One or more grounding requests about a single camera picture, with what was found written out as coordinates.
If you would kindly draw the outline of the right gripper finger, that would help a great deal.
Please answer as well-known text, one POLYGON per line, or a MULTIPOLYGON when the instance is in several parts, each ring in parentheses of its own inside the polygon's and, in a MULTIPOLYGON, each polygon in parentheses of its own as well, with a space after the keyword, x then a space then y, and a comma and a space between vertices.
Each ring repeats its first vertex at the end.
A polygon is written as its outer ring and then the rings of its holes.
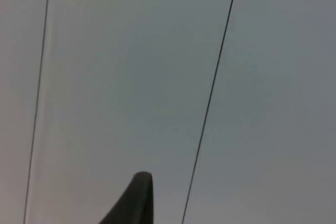
POLYGON ((154 223, 153 177, 137 172, 100 224, 154 223))

